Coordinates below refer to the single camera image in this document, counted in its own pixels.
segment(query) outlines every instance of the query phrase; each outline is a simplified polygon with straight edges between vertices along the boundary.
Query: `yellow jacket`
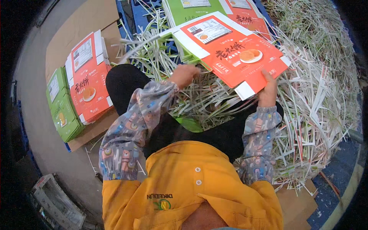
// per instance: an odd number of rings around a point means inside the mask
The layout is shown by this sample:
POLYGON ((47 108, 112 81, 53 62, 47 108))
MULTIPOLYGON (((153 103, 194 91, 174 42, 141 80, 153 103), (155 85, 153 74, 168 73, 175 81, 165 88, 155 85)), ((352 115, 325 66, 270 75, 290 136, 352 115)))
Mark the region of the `yellow jacket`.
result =
POLYGON ((173 143, 146 161, 142 183, 105 180, 105 229, 181 229, 207 200, 229 227, 283 229, 282 211, 272 185, 244 185, 229 158, 208 144, 173 143))

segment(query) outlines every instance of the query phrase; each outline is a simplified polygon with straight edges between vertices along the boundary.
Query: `plastic crate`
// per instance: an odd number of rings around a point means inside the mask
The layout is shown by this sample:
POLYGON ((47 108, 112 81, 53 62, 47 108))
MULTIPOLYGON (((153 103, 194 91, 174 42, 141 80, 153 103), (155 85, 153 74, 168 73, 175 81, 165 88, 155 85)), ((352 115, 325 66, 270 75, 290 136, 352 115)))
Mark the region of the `plastic crate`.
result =
POLYGON ((124 25, 125 29, 127 30, 129 36, 132 38, 132 29, 129 27, 128 25, 128 20, 127 20, 127 17, 124 13, 124 10, 123 10, 123 6, 121 4, 121 1, 119 0, 115 0, 116 2, 116 7, 117 7, 117 12, 119 13, 119 21, 117 21, 117 24, 118 24, 118 28, 119 28, 119 32, 120 32, 120 36, 122 38, 126 38, 127 37, 127 33, 125 32, 122 24, 124 25))
MULTIPOLYGON (((257 6, 257 9, 261 12, 261 14, 266 18, 266 20, 268 21, 268 23, 274 27, 274 24, 270 18, 270 16, 268 15, 265 7, 263 6, 263 4, 261 3, 260 0, 253 0, 254 4, 257 6)), ((276 35, 274 32, 273 32, 273 29, 270 28, 269 25, 267 25, 268 29, 270 30, 270 32, 273 34, 273 35, 276 35)))
POLYGON ((161 0, 132 0, 131 1, 135 27, 137 28, 137 33, 140 33, 141 30, 138 28, 138 26, 143 27, 143 30, 144 30, 149 24, 149 22, 151 21, 151 18, 149 15, 143 16, 147 14, 148 12, 141 6, 141 4, 138 1, 140 1, 143 5, 144 3, 147 4, 151 8, 152 7, 159 8, 161 7, 161 0))

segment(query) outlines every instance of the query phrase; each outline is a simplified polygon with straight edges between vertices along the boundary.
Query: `embroidered logo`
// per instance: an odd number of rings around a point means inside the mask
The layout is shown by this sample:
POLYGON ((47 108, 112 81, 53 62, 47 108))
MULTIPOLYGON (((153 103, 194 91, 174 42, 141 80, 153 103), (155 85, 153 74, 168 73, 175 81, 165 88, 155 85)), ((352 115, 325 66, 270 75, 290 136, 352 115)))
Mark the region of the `embroidered logo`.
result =
POLYGON ((171 208, 171 204, 166 199, 160 199, 158 202, 153 202, 156 205, 155 210, 169 210, 171 208))
POLYGON ((172 197, 173 197, 172 194, 154 194, 154 193, 152 193, 152 194, 147 195, 147 199, 172 198, 172 197))

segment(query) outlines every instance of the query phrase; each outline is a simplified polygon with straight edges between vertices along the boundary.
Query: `concrete floor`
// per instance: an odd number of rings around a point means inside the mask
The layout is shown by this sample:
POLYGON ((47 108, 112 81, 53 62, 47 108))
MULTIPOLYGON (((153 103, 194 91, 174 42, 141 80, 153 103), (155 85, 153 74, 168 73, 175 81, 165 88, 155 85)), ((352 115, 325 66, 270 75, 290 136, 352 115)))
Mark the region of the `concrete floor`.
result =
MULTIPOLYGON (((18 98, 22 101, 29 143, 42 174, 57 173, 71 196, 89 210, 87 215, 102 222, 102 183, 95 177, 84 149, 73 153, 66 150, 53 125, 45 96, 46 48, 66 19, 84 2, 60 1, 40 28, 32 28, 14 78, 18 81, 18 98)), ((92 152, 90 157, 97 167, 98 152, 92 152)))

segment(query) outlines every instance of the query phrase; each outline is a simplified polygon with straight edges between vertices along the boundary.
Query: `black pants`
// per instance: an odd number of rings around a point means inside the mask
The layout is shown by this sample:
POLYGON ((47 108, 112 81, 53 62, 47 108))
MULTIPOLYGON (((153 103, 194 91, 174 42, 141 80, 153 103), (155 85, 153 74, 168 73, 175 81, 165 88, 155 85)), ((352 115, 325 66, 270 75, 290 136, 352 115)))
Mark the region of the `black pants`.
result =
MULTIPOLYGON (((130 64, 118 65, 110 70, 106 77, 106 88, 119 115, 127 111, 128 104, 134 90, 143 88, 150 79, 138 68, 130 64)), ((284 116, 279 103, 277 112, 284 116)), ((210 144, 225 153, 230 162, 243 153, 245 120, 256 112, 257 104, 238 113, 235 118, 224 124, 200 133, 193 133, 181 126, 170 114, 164 114, 159 125, 153 130, 151 139, 144 149, 144 156, 148 158, 152 153, 176 141, 200 141, 210 144)))

